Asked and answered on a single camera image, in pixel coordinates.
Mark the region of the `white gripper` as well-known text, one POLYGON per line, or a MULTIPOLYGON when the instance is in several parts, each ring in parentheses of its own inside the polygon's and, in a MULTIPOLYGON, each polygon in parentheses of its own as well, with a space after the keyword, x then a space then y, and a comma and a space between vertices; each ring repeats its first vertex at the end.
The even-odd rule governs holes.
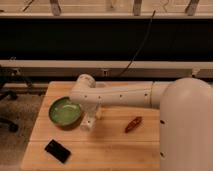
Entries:
POLYGON ((80 129, 83 131, 91 131, 95 125, 97 119, 95 114, 97 109, 100 107, 99 104, 85 103, 82 105, 83 119, 80 124, 80 129))

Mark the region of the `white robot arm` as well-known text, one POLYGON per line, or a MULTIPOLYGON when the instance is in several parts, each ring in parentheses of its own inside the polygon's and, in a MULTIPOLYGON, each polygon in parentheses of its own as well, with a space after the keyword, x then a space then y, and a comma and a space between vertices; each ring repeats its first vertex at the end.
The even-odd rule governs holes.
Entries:
POLYGON ((213 85, 197 78, 97 87, 82 74, 70 92, 80 104, 155 108, 160 170, 213 171, 213 85))

